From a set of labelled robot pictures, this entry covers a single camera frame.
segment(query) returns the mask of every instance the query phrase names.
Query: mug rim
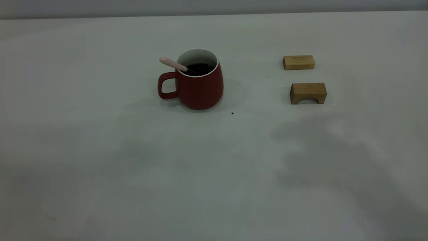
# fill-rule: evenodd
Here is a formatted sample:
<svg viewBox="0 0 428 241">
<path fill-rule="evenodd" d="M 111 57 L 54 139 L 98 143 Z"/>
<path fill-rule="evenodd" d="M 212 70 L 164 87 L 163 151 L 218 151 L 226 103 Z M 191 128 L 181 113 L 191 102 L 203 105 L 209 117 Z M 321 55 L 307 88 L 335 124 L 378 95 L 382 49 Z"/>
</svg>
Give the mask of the mug rim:
<svg viewBox="0 0 428 241">
<path fill-rule="evenodd" d="M 218 67 L 218 65 L 219 65 L 219 63 L 220 63 L 220 61 L 218 60 L 217 55 L 215 55 L 213 52 L 211 52 L 210 50 L 208 50 L 208 49 L 206 49 L 206 48 L 191 48 L 191 49 L 188 49 L 188 50 L 184 51 L 182 54 L 180 54 L 180 56 L 179 56 L 178 58 L 180 58 L 183 54 L 185 54 L 185 53 L 187 53 L 187 52 L 189 52 L 189 51 L 191 51 L 191 50 L 195 50 L 195 49 L 208 51 L 208 52 L 212 53 L 212 54 L 215 56 L 215 59 L 216 59 L 216 61 L 217 61 L 217 64 L 216 64 L 216 66 L 214 67 L 214 69 L 213 69 L 211 72 L 209 72 L 208 74 L 204 74 L 204 75 L 200 75 L 200 76 L 191 76 L 191 75 L 186 75 L 186 74 L 185 74 L 185 73 L 183 73 L 181 70 L 178 70 L 178 72 L 180 72 L 180 74 L 182 74 L 182 75 L 184 75 L 184 76 L 186 76 L 186 77 L 190 77 L 190 78 L 201 78 L 201 77 L 205 77 L 205 76 L 208 76 L 208 75 L 212 74 L 212 73 L 217 69 L 217 67 Z"/>
</svg>

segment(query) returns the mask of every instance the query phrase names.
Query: mug handle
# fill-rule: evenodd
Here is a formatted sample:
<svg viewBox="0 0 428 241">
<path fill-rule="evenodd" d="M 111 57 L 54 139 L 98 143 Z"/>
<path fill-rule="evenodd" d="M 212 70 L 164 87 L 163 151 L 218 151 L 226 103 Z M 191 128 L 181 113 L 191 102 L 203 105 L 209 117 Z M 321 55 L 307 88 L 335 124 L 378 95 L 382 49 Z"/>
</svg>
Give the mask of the mug handle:
<svg viewBox="0 0 428 241">
<path fill-rule="evenodd" d="M 162 92 L 162 84 L 165 80 L 170 79 L 170 78 L 175 78 L 175 72 L 169 72 L 169 73 L 164 73 L 161 76 L 159 76 L 159 80 L 158 80 L 158 94 L 159 97 L 162 99 L 173 99 L 173 98 L 177 98 L 178 97 L 178 93 L 177 91 L 174 92 L 170 92 L 170 93 L 164 93 Z"/>
</svg>

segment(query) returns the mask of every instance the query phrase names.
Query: wooden arch block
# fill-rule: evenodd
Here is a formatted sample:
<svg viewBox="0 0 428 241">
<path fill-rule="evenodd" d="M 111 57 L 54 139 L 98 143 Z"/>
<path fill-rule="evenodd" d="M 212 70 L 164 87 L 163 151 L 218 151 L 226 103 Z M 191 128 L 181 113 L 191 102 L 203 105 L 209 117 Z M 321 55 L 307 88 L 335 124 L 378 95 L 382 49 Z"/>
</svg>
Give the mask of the wooden arch block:
<svg viewBox="0 0 428 241">
<path fill-rule="evenodd" d="M 296 105 L 302 99 L 316 99 L 318 104 L 324 104 L 327 90 L 324 83 L 291 84 L 291 104 Z"/>
</svg>

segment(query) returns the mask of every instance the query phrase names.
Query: spoon handle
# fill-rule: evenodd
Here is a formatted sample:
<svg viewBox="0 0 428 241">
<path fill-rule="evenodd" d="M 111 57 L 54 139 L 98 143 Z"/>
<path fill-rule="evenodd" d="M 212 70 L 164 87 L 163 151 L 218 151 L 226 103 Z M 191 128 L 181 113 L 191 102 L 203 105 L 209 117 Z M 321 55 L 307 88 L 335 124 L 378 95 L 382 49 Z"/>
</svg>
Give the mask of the spoon handle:
<svg viewBox="0 0 428 241">
<path fill-rule="evenodd" d="M 167 57 L 160 57 L 159 61 L 161 63 L 165 64 L 165 65 L 168 65 L 168 66 L 174 68 L 174 69 L 178 69 L 178 70 L 181 70 L 181 71 L 184 71 L 184 72 L 187 71 L 187 67 L 186 66 L 184 66 L 182 64 L 179 64 L 179 63 L 177 63 L 177 62 L 175 62 L 175 61 L 173 61 L 173 60 L 171 60 L 171 59 L 169 59 Z"/>
</svg>

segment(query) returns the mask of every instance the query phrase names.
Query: white table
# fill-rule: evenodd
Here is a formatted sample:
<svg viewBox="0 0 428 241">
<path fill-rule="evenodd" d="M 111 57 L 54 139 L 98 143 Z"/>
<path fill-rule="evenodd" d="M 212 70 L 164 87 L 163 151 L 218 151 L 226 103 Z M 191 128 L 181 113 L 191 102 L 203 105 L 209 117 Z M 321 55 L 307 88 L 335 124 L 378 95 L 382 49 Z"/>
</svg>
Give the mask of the white table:
<svg viewBox="0 0 428 241">
<path fill-rule="evenodd" d="M 0 239 L 421 239 L 427 26 L 427 11 L 0 21 Z M 158 58 L 193 47 L 222 64 L 211 110 L 157 94 Z M 283 70 L 306 54 L 314 70 Z M 323 105 L 290 104 L 307 82 Z"/>
</svg>

